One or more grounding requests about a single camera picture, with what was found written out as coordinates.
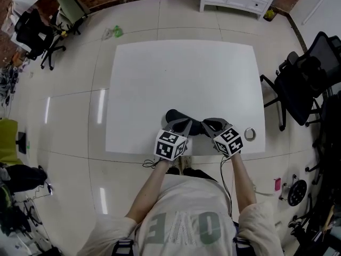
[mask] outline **white t-shirt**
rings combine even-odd
[[[167,174],[156,204],[140,225],[127,217],[100,214],[77,256],[111,256],[116,242],[128,237],[140,255],[232,256],[237,231],[229,209],[217,182]],[[256,255],[283,255],[270,203],[242,211],[238,237],[249,240]]]

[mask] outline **green plastic bag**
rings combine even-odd
[[[119,26],[115,26],[115,28],[113,29],[113,34],[115,38],[118,38],[123,35],[123,31]]]

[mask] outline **tabletop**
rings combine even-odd
[[[242,136],[243,154],[265,150],[262,88],[252,46],[199,40],[119,45],[109,89],[106,151],[153,154],[165,115],[220,117]],[[256,131],[254,141],[244,131]],[[205,135],[189,137],[185,155],[217,155]]]

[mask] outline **pink object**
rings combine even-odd
[[[277,178],[275,179],[275,191],[278,191],[281,189],[281,179]]]

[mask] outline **backpack strap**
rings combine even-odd
[[[134,241],[131,239],[118,240],[111,256],[134,256],[133,245]]]
[[[248,240],[235,237],[233,241],[236,244],[237,256],[256,256],[254,248]]]

